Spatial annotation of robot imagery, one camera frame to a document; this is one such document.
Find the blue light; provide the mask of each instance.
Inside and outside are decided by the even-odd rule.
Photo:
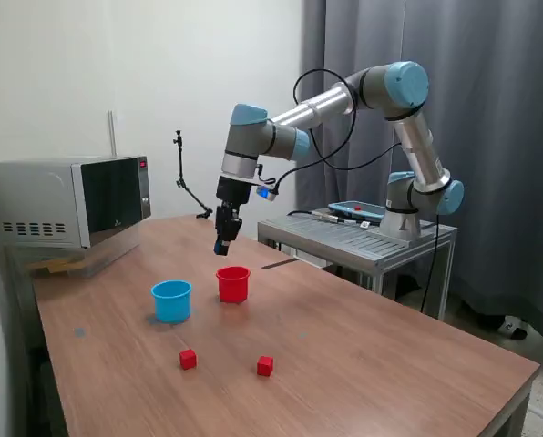
[[[257,192],[257,194],[259,194],[263,198],[268,198],[268,194],[269,194],[270,191],[267,188],[264,188],[264,187],[257,187],[256,192]]]

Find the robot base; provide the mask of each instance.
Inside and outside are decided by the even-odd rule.
[[[387,210],[381,220],[379,230],[382,235],[402,240],[407,245],[421,236],[417,213],[406,214]]]

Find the metal grid shelf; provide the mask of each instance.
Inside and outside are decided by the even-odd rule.
[[[422,237],[407,245],[380,235],[378,228],[332,223],[310,216],[282,216],[258,223],[258,241],[276,242],[302,250],[320,259],[345,266],[372,278],[372,290],[383,293],[384,274],[426,256],[434,250],[435,224],[422,221]],[[439,290],[428,295],[426,312],[442,319],[452,266],[457,228],[439,227],[435,276]]]

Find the gray curtain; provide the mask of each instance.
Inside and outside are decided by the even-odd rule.
[[[414,60],[431,86],[425,115],[435,148],[466,199],[454,216],[458,242],[451,291],[484,314],[509,314],[543,335],[543,0],[326,0],[306,5],[304,69],[342,76]],[[324,90],[315,77],[303,97]],[[349,120],[319,128],[324,154]],[[376,112],[359,114],[348,147],[356,165],[392,144]],[[311,152],[305,159],[317,158]],[[297,173],[299,208],[340,200],[384,202],[386,175],[408,169],[402,151],[355,172],[324,165]]]

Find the black mount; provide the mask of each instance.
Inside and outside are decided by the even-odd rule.
[[[184,181],[184,177],[182,176],[182,137],[180,136],[179,130],[177,130],[177,139],[173,139],[172,142],[179,146],[179,180],[177,180],[177,187],[184,188],[184,190],[189,193],[192,198],[195,199],[200,207],[203,208],[204,212],[202,212],[201,214],[197,214],[197,219],[208,219],[209,216],[213,213],[213,210],[206,206],[204,203],[202,203],[199,198],[197,198],[194,194],[192,194],[192,191],[190,191],[190,188],[187,187],[187,183]]]

